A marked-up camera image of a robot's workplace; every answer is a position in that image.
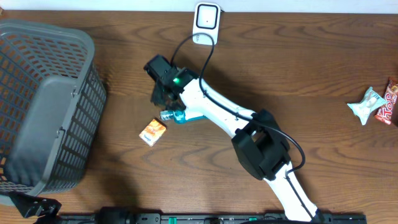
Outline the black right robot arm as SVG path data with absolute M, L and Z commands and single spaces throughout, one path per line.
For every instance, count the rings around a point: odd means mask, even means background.
M 255 179 L 268 183 L 289 220 L 322 219 L 295 176 L 303 164 L 293 165 L 289 149 L 291 144 L 299 144 L 280 130 L 273 115 L 233 103 L 190 70 L 149 66 L 144 70 L 155 81 L 156 93 L 165 99 L 181 100 L 186 110 L 207 117 L 230 136 L 240 164 Z

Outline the red Top chocolate bar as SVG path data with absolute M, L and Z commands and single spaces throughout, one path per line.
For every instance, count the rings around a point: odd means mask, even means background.
M 384 93 L 384 99 L 387 103 L 378 109 L 374 117 L 383 123 L 391 124 L 394 106 L 397 101 L 397 80 L 391 77 Z

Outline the mint green snack pouch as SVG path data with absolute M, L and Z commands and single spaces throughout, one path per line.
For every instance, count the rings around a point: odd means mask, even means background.
M 347 105 L 364 126 L 367 123 L 370 114 L 385 104 L 387 104 L 387 101 L 376 93 L 370 86 L 359 103 L 348 103 Z

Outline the teal mouthwash bottle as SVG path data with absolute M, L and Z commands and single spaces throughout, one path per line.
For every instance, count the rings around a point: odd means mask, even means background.
M 159 113 L 159 116 L 162 121 L 174 120 L 177 124 L 206 119 L 206 116 L 202 113 L 191 110 L 163 110 Z

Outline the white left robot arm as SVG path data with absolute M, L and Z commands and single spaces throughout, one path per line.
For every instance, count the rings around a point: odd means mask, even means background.
M 55 199 L 10 192 L 9 198 L 23 218 L 38 217 L 35 224 L 54 224 L 62 204 Z

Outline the small orange tissue pack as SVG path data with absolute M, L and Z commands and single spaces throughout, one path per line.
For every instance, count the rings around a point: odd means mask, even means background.
M 139 134 L 139 137 L 152 147 L 166 132 L 167 128 L 157 119 L 153 119 Z

